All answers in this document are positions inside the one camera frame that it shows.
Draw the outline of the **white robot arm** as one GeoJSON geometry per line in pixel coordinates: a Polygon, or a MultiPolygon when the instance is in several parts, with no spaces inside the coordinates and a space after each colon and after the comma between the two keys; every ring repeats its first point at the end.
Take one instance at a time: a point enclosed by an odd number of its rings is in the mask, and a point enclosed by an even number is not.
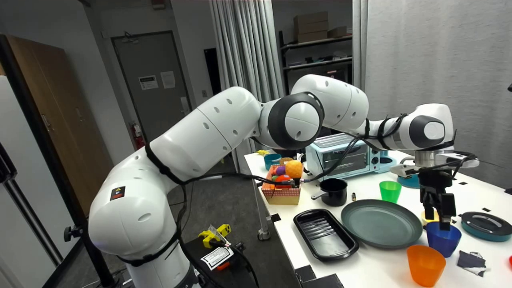
{"type": "Polygon", "coordinates": [[[456,132],[444,104],[371,120],[368,96],[332,77],[307,74],[289,95],[260,103],[230,87],[174,127],[116,164],[100,184],[88,215],[96,248],[124,263],[136,288],[187,288],[195,282],[166,194],[204,176],[244,140],[280,151],[299,151],[331,128],[377,151],[414,156],[419,173],[473,168],[480,160],[454,149],[456,132]]]}

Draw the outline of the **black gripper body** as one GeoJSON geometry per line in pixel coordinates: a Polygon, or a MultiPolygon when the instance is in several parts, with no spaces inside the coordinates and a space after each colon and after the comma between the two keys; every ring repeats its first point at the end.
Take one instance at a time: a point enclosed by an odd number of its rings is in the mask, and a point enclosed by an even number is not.
{"type": "Polygon", "coordinates": [[[427,216],[438,213],[440,216],[454,216],[454,196],[446,192],[452,184],[449,170],[422,168],[419,172],[420,204],[427,216]]]}

